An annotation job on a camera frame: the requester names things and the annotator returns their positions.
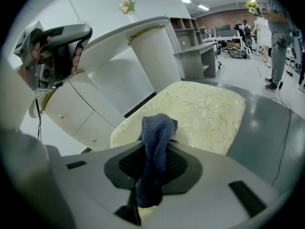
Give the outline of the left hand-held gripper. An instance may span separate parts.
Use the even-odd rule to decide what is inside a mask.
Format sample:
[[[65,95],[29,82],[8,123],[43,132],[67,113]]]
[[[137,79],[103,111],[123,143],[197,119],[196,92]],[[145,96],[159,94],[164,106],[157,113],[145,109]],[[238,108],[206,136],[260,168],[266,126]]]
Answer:
[[[18,72],[34,91],[36,97],[44,96],[53,87],[60,87],[71,78],[72,59],[76,48],[80,46],[83,49],[81,43],[87,42],[92,33],[92,28],[86,24],[72,24],[44,30],[39,21],[33,22],[24,29],[13,53],[22,62]],[[57,47],[53,54],[49,51],[46,52],[46,56],[43,56],[44,60],[49,57],[55,59],[52,70],[44,64],[31,61],[30,39],[39,36],[41,36],[41,42],[46,39],[46,45],[51,49]]]

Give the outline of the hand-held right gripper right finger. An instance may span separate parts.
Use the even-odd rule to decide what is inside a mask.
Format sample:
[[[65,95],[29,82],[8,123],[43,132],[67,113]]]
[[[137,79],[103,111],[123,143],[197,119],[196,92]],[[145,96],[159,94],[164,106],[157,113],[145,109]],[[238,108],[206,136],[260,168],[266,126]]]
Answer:
[[[171,143],[176,151],[198,158],[203,172],[185,194],[164,196],[144,220],[146,229],[260,229],[287,201],[295,185],[295,164],[289,157],[270,165],[270,173],[257,175],[230,157]],[[236,195],[244,182],[264,204],[250,214]]]

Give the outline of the person's left hand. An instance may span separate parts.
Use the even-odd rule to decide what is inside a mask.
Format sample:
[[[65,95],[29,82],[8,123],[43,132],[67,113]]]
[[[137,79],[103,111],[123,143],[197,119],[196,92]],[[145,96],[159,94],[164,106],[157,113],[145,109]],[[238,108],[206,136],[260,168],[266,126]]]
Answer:
[[[50,70],[54,68],[55,65],[55,59],[53,57],[49,57],[47,59],[43,59],[43,56],[41,54],[41,47],[42,44],[47,45],[50,44],[52,41],[51,35],[48,35],[47,37],[41,37],[39,36],[38,38],[31,38],[30,39],[30,56],[31,56],[31,61],[36,62],[38,64],[44,64],[46,65]],[[78,67],[80,57],[82,53],[82,48],[78,46],[76,48],[74,57],[72,59],[72,67],[71,67],[71,73],[75,74],[76,69]]]

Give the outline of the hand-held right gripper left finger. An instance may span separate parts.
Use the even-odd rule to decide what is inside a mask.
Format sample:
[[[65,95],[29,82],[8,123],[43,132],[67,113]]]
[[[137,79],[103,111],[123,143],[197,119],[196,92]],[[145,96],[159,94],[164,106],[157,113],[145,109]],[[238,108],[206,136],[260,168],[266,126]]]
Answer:
[[[86,154],[59,157],[59,185],[78,229],[137,229],[115,211],[128,203],[130,191],[116,188],[105,163],[140,142]]]

